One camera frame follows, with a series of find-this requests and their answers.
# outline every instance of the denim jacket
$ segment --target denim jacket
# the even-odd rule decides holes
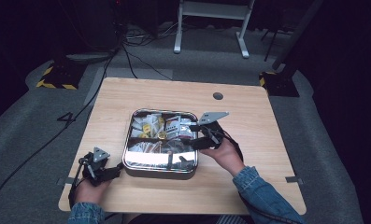
[[[259,177],[255,167],[245,167],[234,177],[233,182],[243,199],[259,210],[276,217],[306,223],[272,185]],[[255,223],[282,223],[264,217],[254,212],[249,205],[246,206]],[[104,210],[99,205],[76,203],[72,208],[68,224],[104,223],[104,219]]]

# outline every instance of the person's right hand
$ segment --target person's right hand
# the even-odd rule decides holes
[[[99,204],[111,182],[112,180],[108,180],[95,187],[88,179],[83,180],[75,191],[75,203]]]
[[[226,138],[222,139],[222,143],[217,149],[202,149],[200,152],[213,158],[218,165],[232,176],[237,175],[245,167],[234,145]]]

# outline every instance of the metal tray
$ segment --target metal tray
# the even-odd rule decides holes
[[[197,117],[189,112],[139,109],[134,112],[122,162],[128,175],[164,179],[190,179],[197,168],[197,150],[183,138],[197,138],[189,130]]]

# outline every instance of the wooden table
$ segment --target wooden table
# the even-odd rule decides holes
[[[223,94],[223,99],[214,99],[214,92]],[[140,108],[191,112],[199,118],[207,111],[228,111],[229,116],[219,123],[240,145],[245,163],[255,166],[299,214],[306,212],[298,184],[286,181],[286,176],[294,176],[293,168],[262,87],[108,77],[69,176],[75,176],[78,159],[94,147],[111,154],[106,168],[116,166],[131,116]],[[69,190],[67,184],[59,201],[63,211],[70,210]],[[122,213],[248,213],[231,175],[201,153],[196,174],[189,180],[132,177],[122,171],[108,188],[102,206],[108,212]]]

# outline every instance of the black cable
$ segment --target black cable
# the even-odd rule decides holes
[[[5,180],[4,182],[0,185],[0,191],[2,190],[2,188],[5,186],[5,184],[10,180],[10,178],[12,176],[14,176],[29,160],[31,160],[36,154],[38,154],[40,151],[42,151],[45,147],[47,147],[51,142],[53,142],[63,131],[66,130],[66,128],[68,128],[69,125],[72,124],[72,122],[74,122],[76,120],[76,118],[86,109],[86,107],[92,102],[93,98],[97,95],[97,93],[99,92],[100,88],[101,88],[101,84],[103,82],[103,79],[104,79],[104,76],[107,74],[107,67],[109,66],[110,62],[112,61],[113,57],[116,55],[118,51],[116,50],[115,53],[112,55],[112,57],[107,60],[106,64],[104,65],[104,74],[103,74],[103,78],[100,82],[100,85],[98,86],[98,89],[97,91],[95,92],[94,96],[92,97],[92,99],[77,113],[77,115],[69,120],[67,122],[67,124],[65,124],[65,126],[57,133],[55,134],[45,145],[43,145],[40,149],[38,149],[36,152],[34,152],[30,157],[28,157],[22,164],[20,164]]]
[[[130,38],[140,38],[141,41],[139,42],[131,42],[129,41]],[[132,29],[124,38],[123,44],[130,47],[137,47],[137,46],[145,46],[145,41],[151,39],[150,35],[146,35],[142,33],[139,29]]]
[[[126,38],[125,38],[126,41],[123,41],[123,43],[126,46],[129,46],[129,47],[147,46],[152,41],[165,39],[165,38],[167,38],[167,37],[169,37],[171,35],[174,35],[176,32],[175,33],[168,33],[168,34],[166,34],[166,33],[169,32],[170,30],[172,30],[173,28],[176,28],[176,27],[178,27],[178,23],[177,22],[175,24],[171,25],[168,28],[162,29],[162,30],[164,30],[164,32],[162,32],[161,34],[157,34],[157,37],[156,38],[155,37],[152,37],[151,35],[147,35],[145,33],[142,33],[139,29],[132,29],[131,31],[138,31],[138,34],[134,34],[134,35],[131,35],[131,36],[126,36]],[[142,37],[141,38],[141,41],[139,43],[128,41],[128,38],[137,38],[137,37]]]
[[[149,66],[151,69],[153,69],[155,72],[159,73],[159,74],[162,75],[163,77],[166,77],[168,80],[171,80],[171,81],[173,80],[173,79],[171,79],[170,77],[167,77],[167,76],[165,76],[164,74],[162,74],[161,72],[159,72],[158,70],[156,70],[152,65],[150,65],[150,64],[148,64],[148,63],[142,61],[142,59],[140,59],[139,57],[135,56],[134,54],[129,53],[129,52],[127,52],[127,53],[128,53],[129,55],[131,55],[131,56],[137,58],[137,59],[138,59],[139,61],[141,61],[142,63],[146,64],[147,66]]]
[[[129,52],[127,52],[127,49],[123,46],[123,50],[124,52],[126,53],[126,57],[127,57],[127,62],[129,63],[129,66],[130,66],[130,70],[132,71],[132,74],[135,78],[138,78],[135,74],[135,72],[133,71],[133,66],[132,66],[132,62],[130,61],[130,57],[129,57]]]
[[[91,45],[85,38],[84,36],[80,33],[80,31],[77,29],[77,27],[75,26],[75,24],[73,23],[72,19],[71,19],[71,16],[68,14],[68,12],[65,10],[61,0],[57,0],[57,2],[59,3],[60,7],[62,8],[65,16],[68,18],[69,22],[71,23],[71,26],[72,28],[74,29],[75,33],[78,35],[78,37],[82,40],[82,42],[87,46],[89,47],[90,49],[93,49],[93,50],[96,50],[96,51],[99,51],[99,52],[111,52],[111,51],[114,51],[116,49],[118,49],[120,47],[120,43],[118,43],[117,46],[115,46],[114,48],[112,49],[99,49],[99,48],[102,48],[101,46],[93,46]]]
[[[75,191],[77,190],[78,185],[82,182],[81,180],[78,183],[78,176],[80,174],[80,169],[82,168],[83,163],[84,163],[83,158],[79,159],[78,162],[79,162],[79,167],[78,167],[77,173],[75,174],[74,181],[71,184],[71,189],[69,190],[69,194],[68,194],[69,207],[71,209],[75,204]]]

